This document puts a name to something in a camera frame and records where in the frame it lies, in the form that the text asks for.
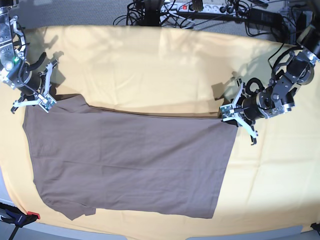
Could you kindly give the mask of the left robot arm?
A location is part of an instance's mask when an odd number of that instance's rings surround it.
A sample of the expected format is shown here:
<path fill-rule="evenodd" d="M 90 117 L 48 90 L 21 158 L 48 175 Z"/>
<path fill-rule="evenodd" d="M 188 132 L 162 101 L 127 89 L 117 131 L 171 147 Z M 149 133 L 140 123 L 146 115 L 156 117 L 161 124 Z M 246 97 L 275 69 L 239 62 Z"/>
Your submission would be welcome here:
<path fill-rule="evenodd" d="M 236 122 L 257 143 L 256 120 L 288 113 L 295 106 L 299 88 L 314 78 L 320 60 L 320 21 L 315 18 L 297 39 L 297 45 L 285 50 L 271 67 L 268 86 L 256 78 L 237 80 L 238 91 L 231 103 L 220 107 L 223 122 Z"/>

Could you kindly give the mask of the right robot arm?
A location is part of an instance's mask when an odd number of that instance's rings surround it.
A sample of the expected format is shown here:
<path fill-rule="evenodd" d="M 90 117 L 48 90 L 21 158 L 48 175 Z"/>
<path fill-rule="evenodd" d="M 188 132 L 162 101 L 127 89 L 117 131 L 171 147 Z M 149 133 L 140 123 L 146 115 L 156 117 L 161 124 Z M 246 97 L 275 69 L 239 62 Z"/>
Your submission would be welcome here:
<path fill-rule="evenodd" d="M 49 62 L 44 71 L 36 71 L 47 54 L 43 52 L 32 64 L 27 62 L 28 45 L 24 28 L 18 16 L 10 16 L 10 10 L 17 7 L 18 0 L 0 2 L 0 81 L 11 89 L 20 91 L 20 98 L 12 104 L 14 114 L 18 108 L 40 106 L 46 113 L 57 103 L 50 94 L 51 76 L 58 61 Z"/>

